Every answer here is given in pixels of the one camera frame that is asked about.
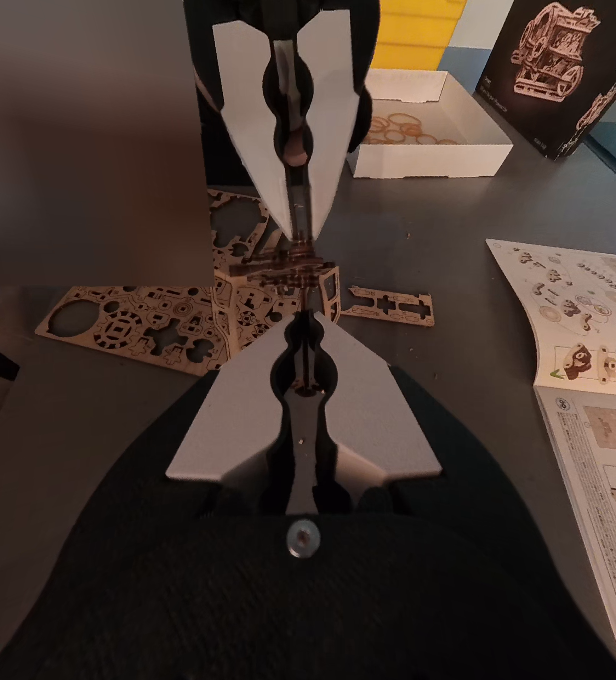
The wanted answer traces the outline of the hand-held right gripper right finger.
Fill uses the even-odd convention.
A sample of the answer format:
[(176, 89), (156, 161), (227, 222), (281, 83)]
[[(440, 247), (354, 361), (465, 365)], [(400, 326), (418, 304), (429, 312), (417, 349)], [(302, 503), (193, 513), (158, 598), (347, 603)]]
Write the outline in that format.
[(318, 406), (313, 500), (351, 511), (371, 488), (438, 477), (442, 466), (392, 368), (321, 313), (309, 317)]

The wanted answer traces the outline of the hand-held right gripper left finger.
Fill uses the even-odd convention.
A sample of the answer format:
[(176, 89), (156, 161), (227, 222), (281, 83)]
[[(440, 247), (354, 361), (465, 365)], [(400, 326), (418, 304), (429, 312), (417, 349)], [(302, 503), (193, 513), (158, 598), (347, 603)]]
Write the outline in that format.
[(286, 394), (306, 330), (298, 312), (218, 371), (167, 468), (170, 480), (217, 483), (260, 513), (286, 513), (296, 469)]

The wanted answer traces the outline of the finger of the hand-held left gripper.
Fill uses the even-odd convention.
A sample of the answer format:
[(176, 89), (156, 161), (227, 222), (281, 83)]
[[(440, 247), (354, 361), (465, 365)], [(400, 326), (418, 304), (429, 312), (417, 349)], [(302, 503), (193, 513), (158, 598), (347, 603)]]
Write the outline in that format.
[(323, 10), (298, 32), (298, 55), (313, 85), (305, 115), (312, 139), (307, 180), (313, 237), (335, 199), (358, 109), (350, 22), (348, 9)]
[(263, 93), (269, 39), (245, 22), (215, 24), (213, 38), (224, 98), (222, 119), (271, 217), (292, 239), (286, 170), (275, 150), (277, 120)]

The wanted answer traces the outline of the small wooden parts sheet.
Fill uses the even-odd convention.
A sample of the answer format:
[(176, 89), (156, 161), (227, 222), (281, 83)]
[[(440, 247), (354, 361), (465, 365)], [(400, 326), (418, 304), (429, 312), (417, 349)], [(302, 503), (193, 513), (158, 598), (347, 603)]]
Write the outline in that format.
[(353, 285), (349, 288), (355, 298), (369, 300), (371, 305), (354, 304), (341, 311), (341, 316), (376, 319), (416, 327), (435, 325), (431, 296), (427, 294), (395, 293)]

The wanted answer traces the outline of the large wooden parts sheet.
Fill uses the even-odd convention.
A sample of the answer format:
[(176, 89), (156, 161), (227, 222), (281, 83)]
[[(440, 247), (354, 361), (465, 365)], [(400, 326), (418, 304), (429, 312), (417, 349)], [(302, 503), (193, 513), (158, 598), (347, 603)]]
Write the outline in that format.
[(74, 286), (35, 333), (197, 377), (228, 360), (209, 288)]

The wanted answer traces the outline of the black model kit box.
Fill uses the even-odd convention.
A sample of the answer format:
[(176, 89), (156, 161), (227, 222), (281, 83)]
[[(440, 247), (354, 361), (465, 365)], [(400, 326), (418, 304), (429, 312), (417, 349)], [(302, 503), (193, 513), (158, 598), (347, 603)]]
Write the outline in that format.
[(514, 1), (476, 93), (547, 158), (616, 100), (616, 1)]

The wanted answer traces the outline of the yellow plastic bin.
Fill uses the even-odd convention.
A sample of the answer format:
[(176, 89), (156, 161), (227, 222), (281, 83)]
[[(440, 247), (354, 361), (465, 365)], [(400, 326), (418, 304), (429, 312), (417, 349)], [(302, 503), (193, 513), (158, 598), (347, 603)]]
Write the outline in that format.
[(380, 1), (374, 69), (438, 68), (466, 1)]

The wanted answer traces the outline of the pile of tan rubber bands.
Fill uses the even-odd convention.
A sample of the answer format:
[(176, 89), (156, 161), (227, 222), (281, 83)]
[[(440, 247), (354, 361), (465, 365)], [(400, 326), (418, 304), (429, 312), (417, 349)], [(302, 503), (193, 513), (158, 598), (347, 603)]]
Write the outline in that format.
[(386, 146), (456, 146), (457, 140), (438, 138), (423, 128), (414, 115), (395, 112), (389, 115), (373, 115), (371, 125), (362, 142), (364, 145)]

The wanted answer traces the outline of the white cardboard tray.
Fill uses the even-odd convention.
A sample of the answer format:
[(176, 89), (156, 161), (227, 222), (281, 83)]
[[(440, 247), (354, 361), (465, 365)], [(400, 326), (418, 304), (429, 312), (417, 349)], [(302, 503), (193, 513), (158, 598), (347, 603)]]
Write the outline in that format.
[(371, 69), (365, 85), (372, 115), (404, 112), (456, 146), (364, 145), (348, 156), (354, 177), (491, 177), (513, 143), (454, 76), (444, 71)]

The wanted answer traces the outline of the instruction booklet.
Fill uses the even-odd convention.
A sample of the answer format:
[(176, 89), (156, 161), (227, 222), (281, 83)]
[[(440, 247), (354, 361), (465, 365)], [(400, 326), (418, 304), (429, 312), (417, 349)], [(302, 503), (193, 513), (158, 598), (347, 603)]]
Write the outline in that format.
[(534, 392), (616, 641), (616, 254), (486, 243), (530, 320)]

